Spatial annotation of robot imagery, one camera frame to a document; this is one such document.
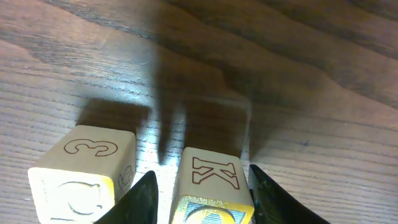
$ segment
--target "dark brown wood surface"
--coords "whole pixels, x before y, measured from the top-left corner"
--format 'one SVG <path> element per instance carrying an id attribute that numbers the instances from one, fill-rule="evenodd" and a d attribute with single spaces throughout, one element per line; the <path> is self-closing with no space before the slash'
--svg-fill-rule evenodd
<path id="1" fill-rule="evenodd" d="M 159 223 L 185 146 L 398 223 L 398 3 L 0 0 L 0 223 L 38 223 L 27 169 L 76 124 L 136 131 Z"/>

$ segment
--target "cream colored block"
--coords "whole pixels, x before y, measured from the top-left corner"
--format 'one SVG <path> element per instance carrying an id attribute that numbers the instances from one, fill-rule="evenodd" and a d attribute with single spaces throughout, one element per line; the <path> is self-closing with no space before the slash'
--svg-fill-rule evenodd
<path id="1" fill-rule="evenodd" d="M 41 223 L 92 223 L 131 188 L 136 136 L 77 126 L 28 170 Z"/>
<path id="2" fill-rule="evenodd" d="M 184 149 L 174 188 L 173 224 L 247 224 L 253 212 L 238 157 L 192 147 Z"/>

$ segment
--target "wooden table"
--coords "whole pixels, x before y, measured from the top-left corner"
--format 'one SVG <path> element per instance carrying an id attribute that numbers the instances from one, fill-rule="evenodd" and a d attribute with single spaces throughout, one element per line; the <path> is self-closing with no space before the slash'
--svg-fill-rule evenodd
<path id="1" fill-rule="evenodd" d="M 257 164 L 332 223 L 398 222 L 393 0 L 1 0 L 0 223 L 76 124 L 136 131 L 159 223 L 185 146 Z"/>

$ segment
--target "side face of block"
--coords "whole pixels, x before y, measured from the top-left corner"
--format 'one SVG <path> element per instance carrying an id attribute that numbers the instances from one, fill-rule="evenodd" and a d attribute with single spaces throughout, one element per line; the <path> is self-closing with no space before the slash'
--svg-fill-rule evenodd
<path id="1" fill-rule="evenodd" d="M 240 159 L 185 148 L 172 223 L 249 223 L 254 212 Z"/>
<path id="2" fill-rule="evenodd" d="M 28 170 L 41 223 L 95 222 L 131 188 L 136 137 L 77 126 Z"/>

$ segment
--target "wooden block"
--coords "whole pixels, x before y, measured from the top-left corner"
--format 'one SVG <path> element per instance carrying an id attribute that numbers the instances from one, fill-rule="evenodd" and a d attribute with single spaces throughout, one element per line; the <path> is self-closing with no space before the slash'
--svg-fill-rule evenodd
<path id="1" fill-rule="evenodd" d="M 242 223 L 254 212 L 241 160 L 187 147 L 174 187 L 172 223 Z"/>
<path id="2" fill-rule="evenodd" d="M 131 188 L 136 136 L 77 126 L 28 170 L 41 223 L 92 223 Z"/>

